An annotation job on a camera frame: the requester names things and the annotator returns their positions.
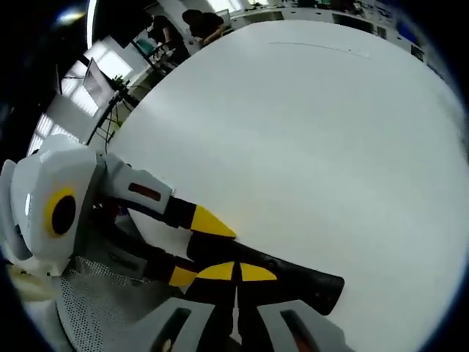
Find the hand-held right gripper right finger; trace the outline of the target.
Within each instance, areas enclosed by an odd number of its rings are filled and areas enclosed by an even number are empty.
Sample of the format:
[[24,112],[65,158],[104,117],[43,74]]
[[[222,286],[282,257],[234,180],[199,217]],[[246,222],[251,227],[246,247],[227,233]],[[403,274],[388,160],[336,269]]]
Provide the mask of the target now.
[[244,351],[351,351],[344,332],[259,266],[240,264],[238,331]]

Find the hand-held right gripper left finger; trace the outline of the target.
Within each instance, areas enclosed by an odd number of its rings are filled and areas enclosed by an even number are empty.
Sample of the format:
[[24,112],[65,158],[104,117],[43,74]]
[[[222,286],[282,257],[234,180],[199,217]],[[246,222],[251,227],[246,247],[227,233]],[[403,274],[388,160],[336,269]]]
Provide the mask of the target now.
[[222,351],[232,329],[235,262],[197,274],[182,298],[170,298],[141,321],[144,351]]

